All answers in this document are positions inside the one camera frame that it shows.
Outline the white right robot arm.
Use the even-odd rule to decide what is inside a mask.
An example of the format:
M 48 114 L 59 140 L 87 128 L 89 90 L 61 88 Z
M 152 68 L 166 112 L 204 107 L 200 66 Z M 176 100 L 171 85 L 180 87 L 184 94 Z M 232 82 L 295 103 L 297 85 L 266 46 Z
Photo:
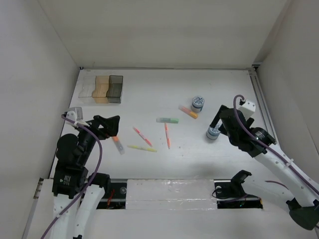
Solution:
M 264 165 L 280 181 L 259 180 L 251 172 L 240 170 L 225 192 L 233 197 L 253 195 L 266 199 L 287 212 L 297 225 L 311 231 L 319 224 L 319 185 L 285 155 L 266 130 L 251 126 L 254 111 L 221 105 L 210 128 L 217 128 L 231 145 Z

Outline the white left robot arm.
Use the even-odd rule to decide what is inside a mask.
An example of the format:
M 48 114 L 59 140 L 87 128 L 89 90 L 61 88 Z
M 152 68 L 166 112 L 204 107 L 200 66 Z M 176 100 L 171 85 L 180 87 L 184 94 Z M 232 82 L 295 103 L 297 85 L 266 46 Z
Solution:
M 65 113 L 62 118 L 79 133 L 65 134 L 57 142 L 53 221 L 46 232 L 52 239 L 83 239 L 100 200 L 111 193 L 110 176 L 98 172 L 101 141 L 117 136 L 120 116 L 75 121 Z

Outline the pink yellow-capped highlighter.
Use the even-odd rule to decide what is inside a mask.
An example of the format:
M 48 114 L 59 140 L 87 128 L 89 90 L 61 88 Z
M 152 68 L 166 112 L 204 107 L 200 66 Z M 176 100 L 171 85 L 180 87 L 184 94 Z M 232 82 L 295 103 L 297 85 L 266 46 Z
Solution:
M 198 117 L 197 113 L 191 111 L 190 109 L 188 109 L 182 105 L 179 105 L 178 109 L 181 110 L 182 112 L 184 112 L 185 114 L 189 115 L 193 119 L 197 119 L 197 117 Z

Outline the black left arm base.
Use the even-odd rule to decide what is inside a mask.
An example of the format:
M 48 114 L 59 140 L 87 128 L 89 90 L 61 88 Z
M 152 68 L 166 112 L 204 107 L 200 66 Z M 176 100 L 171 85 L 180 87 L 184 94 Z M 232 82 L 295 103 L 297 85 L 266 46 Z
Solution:
M 112 179 L 107 193 L 100 200 L 97 209 L 121 210 L 126 208 L 127 180 Z

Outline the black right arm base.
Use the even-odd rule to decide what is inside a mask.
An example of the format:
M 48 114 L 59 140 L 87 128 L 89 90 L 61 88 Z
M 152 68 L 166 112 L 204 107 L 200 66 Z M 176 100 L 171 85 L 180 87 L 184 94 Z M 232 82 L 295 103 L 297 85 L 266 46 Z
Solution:
M 217 200 L 218 209 L 263 209 L 260 198 L 246 194 L 242 187 L 252 174 L 241 170 L 229 180 L 215 180 L 212 197 Z

